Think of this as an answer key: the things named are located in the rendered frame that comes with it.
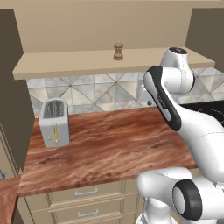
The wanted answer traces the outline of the beige base cabinet door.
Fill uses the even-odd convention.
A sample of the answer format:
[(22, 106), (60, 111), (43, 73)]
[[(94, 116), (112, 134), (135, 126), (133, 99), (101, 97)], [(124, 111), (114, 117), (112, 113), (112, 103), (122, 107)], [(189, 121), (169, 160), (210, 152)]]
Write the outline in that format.
[(4, 129), (0, 123), (0, 170), (7, 173), (5, 179), (15, 178), (18, 168), (8, 144)]

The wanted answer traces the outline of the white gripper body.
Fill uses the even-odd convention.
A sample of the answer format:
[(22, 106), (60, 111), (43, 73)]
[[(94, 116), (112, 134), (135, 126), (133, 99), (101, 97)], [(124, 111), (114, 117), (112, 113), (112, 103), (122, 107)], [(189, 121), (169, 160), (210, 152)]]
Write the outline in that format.
[(144, 107), (154, 107), (155, 102), (152, 99), (151, 95), (148, 93), (144, 84), (140, 86), (137, 90), (137, 99)]

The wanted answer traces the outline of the beige drawer front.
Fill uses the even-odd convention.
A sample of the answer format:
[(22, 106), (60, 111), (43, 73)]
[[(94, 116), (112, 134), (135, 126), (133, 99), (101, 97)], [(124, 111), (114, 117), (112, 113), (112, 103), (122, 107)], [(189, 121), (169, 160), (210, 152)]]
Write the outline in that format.
[[(95, 187), (98, 187), (97, 194), (91, 194), (91, 195), (82, 196), (82, 197), (76, 197), (74, 194), (75, 190), (77, 190), (79, 193), (84, 193), (88, 191), (93, 191)], [(90, 186), (84, 186), (80, 188), (69, 189), (69, 190), (49, 192), (47, 194), (47, 197), (50, 200), (50, 206), (52, 207), (58, 204), (68, 203), (69, 201), (86, 199), (87, 197), (96, 197), (96, 196), (108, 195), (111, 193), (120, 193), (121, 190), (122, 190), (122, 182), (116, 181), (116, 182), (110, 182), (110, 183), (105, 183), (100, 185), (90, 185)]]
[(120, 212), (120, 205), (122, 199), (109, 199), (103, 201), (92, 202), (80, 206), (66, 206), (53, 209), (51, 214), (54, 215), (57, 224), (65, 223), (69, 221), (82, 220), (84, 218), (78, 218), (78, 212), (82, 214), (92, 213), (96, 208), (99, 209), (99, 214), (95, 216), (85, 217), (98, 217), (104, 214), (115, 214)]

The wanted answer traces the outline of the dark brown cabinet door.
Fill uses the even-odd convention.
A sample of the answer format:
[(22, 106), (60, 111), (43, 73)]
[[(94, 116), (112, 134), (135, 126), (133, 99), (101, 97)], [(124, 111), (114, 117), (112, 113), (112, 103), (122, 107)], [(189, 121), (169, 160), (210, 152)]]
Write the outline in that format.
[(185, 46), (224, 67), (224, 8), (193, 9)]
[(13, 69), (23, 55), (13, 9), (0, 10), (0, 123), (18, 174), (25, 167), (34, 114), (25, 80), (15, 80)]

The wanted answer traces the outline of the silver toaster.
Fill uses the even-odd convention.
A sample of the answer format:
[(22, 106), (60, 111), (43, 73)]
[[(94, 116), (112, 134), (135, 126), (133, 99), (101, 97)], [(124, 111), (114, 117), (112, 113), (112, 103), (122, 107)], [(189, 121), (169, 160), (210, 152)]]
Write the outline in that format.
[(70, 144), (67, 100), (51, 98), (42, 104), (39, 127), (46, 147)]

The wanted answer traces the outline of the beige open wall cabinet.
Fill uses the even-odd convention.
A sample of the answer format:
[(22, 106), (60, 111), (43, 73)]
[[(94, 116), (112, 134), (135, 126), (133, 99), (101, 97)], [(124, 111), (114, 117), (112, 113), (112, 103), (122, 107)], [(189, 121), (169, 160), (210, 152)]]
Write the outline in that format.
[[(170, 46), (183, 47), (193, 9), (224, 0), (17, 0), (24, 54), (17, 80), (144, 71)], [(123, 60), (114, 60), (114, 44)]]

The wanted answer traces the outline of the brown wooden pepper shaker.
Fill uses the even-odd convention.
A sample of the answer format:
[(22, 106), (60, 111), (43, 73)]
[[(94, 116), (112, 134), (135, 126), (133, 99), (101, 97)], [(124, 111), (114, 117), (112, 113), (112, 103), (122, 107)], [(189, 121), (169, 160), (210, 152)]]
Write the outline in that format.
[(123, 54), (122, 54), (123, 44), (117, 42), (114, 44), (114, 48), (115, 48), (114, 60), (123, 60)]

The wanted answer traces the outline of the beige narrow cabinet front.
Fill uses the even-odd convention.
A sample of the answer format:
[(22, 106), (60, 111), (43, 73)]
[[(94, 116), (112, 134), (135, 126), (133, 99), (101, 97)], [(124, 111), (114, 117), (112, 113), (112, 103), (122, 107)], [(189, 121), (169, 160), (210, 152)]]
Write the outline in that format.
[(136, 224), (137, 217), (143, 210), (144, 199), (137, 191), (134, 178), (122, 182), (122, 196), (121, 224)]

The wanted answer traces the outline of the black hob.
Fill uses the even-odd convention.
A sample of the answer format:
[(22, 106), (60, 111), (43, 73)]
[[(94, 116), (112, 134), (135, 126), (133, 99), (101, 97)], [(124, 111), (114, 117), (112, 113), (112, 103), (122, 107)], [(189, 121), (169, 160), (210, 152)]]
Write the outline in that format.
[(224, 127), (224, 100), (186, 103), (182, 107), (213, 116)]

